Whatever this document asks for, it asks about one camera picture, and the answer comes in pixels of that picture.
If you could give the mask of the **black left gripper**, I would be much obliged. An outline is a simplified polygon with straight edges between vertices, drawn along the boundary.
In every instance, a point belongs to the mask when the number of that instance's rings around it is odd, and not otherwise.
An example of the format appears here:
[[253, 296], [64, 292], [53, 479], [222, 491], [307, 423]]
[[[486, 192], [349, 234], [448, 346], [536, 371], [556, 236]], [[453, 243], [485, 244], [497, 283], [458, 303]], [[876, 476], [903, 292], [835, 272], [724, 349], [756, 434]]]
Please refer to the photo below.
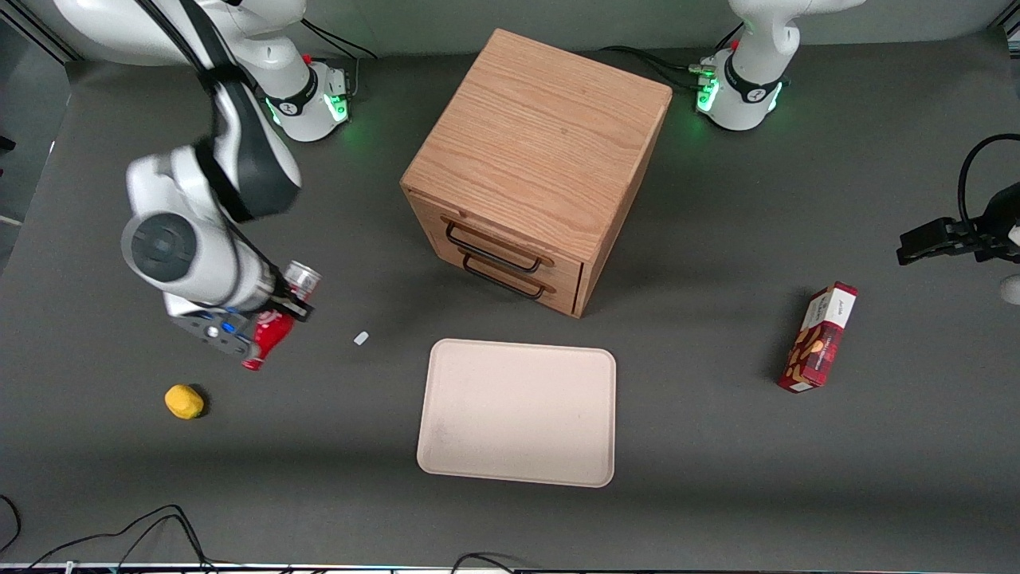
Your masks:
[[[979, 264], [991, 259], [1002, 259], [1011, 264], [1019, 264], [1018, 239], [1010, 232], [1019, 224], [1019, 182], [1010, 185], [994, 193], [987, 207], [979, 217], [970, 222], [981, 238], [974, 251], [974, 259]], [[900, 236], [900, 247], [896, 250], [897, 264], [905, 266], [922, 259], [955, 257], [968, 254], [970, 234], [965, 225], [957, 219], [941, 217], [932, 219], [921, 226]]]

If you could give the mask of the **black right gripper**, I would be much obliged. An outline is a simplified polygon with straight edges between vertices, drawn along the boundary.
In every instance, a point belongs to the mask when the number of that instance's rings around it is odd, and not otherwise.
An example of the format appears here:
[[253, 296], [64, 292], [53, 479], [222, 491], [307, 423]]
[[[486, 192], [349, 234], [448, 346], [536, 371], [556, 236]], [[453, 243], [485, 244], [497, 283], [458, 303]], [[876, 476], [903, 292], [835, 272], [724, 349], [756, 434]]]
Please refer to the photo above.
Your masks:
[[308, 298], [316, 290], [316, 275], [302, 275], [296, 279], [288, 279], [283, 275], [274, 277], [273, 291], [267, 299], [267, 309], [276, 310], [280, 315], [288, 315], [296, 322], [307, 322], [313, 306]]

